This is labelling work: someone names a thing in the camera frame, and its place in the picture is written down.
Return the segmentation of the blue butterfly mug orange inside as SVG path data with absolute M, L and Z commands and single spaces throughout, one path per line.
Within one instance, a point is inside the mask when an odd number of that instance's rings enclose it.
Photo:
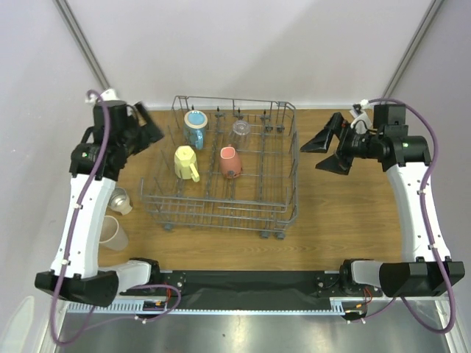
M 197 150 L 202 150 L 205 143 L 205 133 L 208 117 L 202 111 L 191 110 L 184 116 L 183 136 L 185 142 Z

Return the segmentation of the pale yellow mug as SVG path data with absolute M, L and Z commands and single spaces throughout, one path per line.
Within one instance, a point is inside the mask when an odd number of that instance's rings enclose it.
M 174 172 L 180 179 L 200 181 L 196 153 L 190 146 L 179 146 L 174 153 Z

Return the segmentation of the beige steel-lined tumbler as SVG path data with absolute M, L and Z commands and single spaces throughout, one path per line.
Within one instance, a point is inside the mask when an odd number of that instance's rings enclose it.
M 123 188 L 115 188 L 111 193 L 107 206 L 114 212 L 127 215 L 132 211 L 129 195 Z

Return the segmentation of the clear glass cup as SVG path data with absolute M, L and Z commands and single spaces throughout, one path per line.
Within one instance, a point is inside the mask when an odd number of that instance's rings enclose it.
M 251 125 L 245 120 L 237 120 L 233 123 L 229 135 L 229 144 L 236 150 L 243 149 L 250 137 Z

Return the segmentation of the pink patterned mug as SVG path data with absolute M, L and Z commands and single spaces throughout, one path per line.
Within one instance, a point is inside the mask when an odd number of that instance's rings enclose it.
M 232 145 L 225 146 L 219 153 L 219 167 L 222 175 L 227 179 L 234 179 L 242 174 L 242 161 Z

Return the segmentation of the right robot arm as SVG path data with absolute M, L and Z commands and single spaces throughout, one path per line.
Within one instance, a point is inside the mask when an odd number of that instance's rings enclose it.
M 379 288 L 390 298 L 441 296 L 465 275 L 464 264 L 454 261 L 445 244 L 431 190 L 431 157 L 423 136 L 410 135 L 407 104 L 374 100 L 369 119 L 363 101 L 353 107 L 354 120 L 334 113 L 323 129 L 301 147 L 302 152 L 325 153 L 333 138 L 335 152 L 316 168 L 347 175 L 356 158 L 377 160 L 394 193 L 402 235 L 402 260 L 345 260 L 340 290 L 354 296 L 365 285 Z

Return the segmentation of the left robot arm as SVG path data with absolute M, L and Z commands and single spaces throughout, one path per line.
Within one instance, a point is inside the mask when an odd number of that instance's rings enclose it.
M 112 268 L 98 266 L 99 239 L 105 213 L 118 176 L 127 159 L 164 136 L 142 102 L 106 103 L 105 113 L 93 107 L 93 125 L 71 153 L 71 195 L 63 236 L 48 271 L 35 276 L 35 287 L 62 300 L 109 306 L 120 293 L 137 286 L 145 294 L 157 293 L 162 277 L 156 260 L 132 258 Z

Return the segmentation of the white plastic object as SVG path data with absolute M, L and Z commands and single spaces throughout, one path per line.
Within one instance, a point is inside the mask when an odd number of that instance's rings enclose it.
M 25 297 L 8 320 L 1 334 L 1 352 L 22 352 L 32 326 L 35 298 Z

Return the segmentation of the black mounting base plate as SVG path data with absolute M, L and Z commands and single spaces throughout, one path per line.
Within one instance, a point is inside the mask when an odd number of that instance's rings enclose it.
M 337 271 L 163 271 L 160 279 L 179 289 L 185 310 L 315 311 L 329 310 L 335 298 L 382 296 Z

